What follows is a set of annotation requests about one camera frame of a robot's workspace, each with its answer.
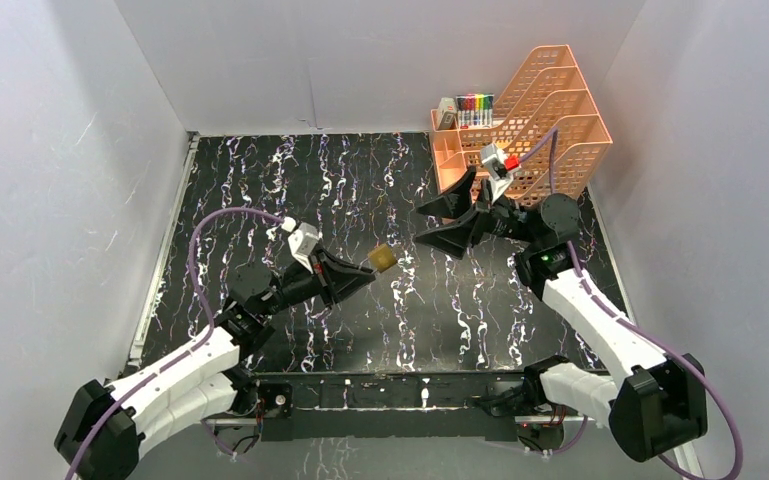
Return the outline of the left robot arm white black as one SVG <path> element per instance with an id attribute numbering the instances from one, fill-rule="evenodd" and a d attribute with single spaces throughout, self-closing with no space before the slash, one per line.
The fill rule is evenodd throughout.
<path id="1" fill-rule="evenodd" d="M 308 266 L 294 261 L 280 273 L 263 264 L 241 267 L 212 329 L 127 377 L 81 386 L 55 450 L 81 479 L 125 479 L 151 449 L 191 425 L 218 414 L 264 412 L 269 398 L 244 363 L 274 333 L 270 318 L 314 298 L 332 307 L 376 276 L 322 247 Z"/>

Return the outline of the large brass padlock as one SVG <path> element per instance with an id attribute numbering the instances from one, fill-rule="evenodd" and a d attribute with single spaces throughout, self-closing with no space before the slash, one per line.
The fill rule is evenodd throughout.
<path id="1" fill-rule="evenodd" d="M 377 273 L 383 273 L 398 263 L 393 250 L 387 244 L 376 246 L 367 254 L 367 259 Z"/>

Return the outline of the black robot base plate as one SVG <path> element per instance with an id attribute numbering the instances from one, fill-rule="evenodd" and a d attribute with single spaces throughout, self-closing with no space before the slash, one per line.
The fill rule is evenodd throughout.
<path id="1" fill-rule="evenodd" d="M 482 438 L 547 451 L 561 446 L 568 416 L 527 397 L 516 371 L 268 373 L 255 382 L 268 442 Z"/>

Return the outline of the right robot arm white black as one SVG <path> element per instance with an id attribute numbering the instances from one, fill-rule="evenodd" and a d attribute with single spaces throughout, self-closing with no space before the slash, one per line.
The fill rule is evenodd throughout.
<path id="1" fill-rule="evenodd" d="M 627 316 L 591 283 L 576 263 L 570 243 L 579 234 L 579 207 L 563 193 L 551 193 L 526 207 L 495 194 L 492 178 L 472 196 L 476 171 L 421 204 L 420 215 L 443 224 L 415 237 L 460 259 L 485 236 L 522 241 L 514 256 L 518 280 L 558 313 L 597 354 L 607 372 L 592 374 L 554 356 L 525 368 L 525 405 L 537 414 L 556 406 L 573 408 L 609 427 L 620 449 L 645 462 L 704 436 L 707 396 L 700 363 L 690 354 L 672 355 L 633 331 Z"/>

